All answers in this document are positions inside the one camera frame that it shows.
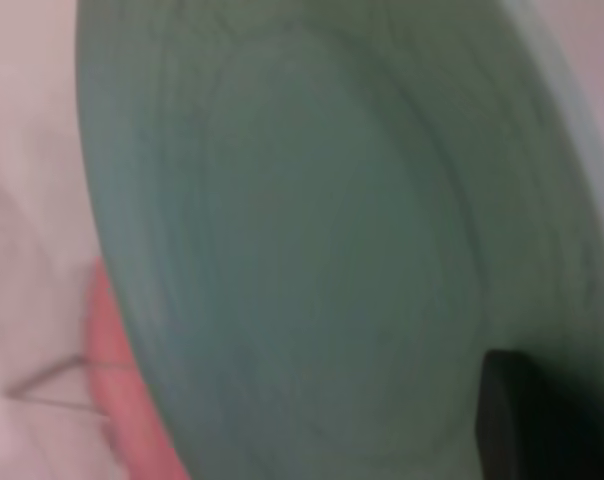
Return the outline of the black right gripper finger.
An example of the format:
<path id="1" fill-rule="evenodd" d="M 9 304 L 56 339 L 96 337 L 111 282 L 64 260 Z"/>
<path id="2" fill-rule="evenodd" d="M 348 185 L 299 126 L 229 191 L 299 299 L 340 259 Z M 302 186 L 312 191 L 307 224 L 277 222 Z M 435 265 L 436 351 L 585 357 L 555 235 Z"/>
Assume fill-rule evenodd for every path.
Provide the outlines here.
<path id="1" fill-rule="evenodd" d="M 475 439 L 484 479 L 604 479 L 604 399 L 521 352 L 485 354 Z"/>

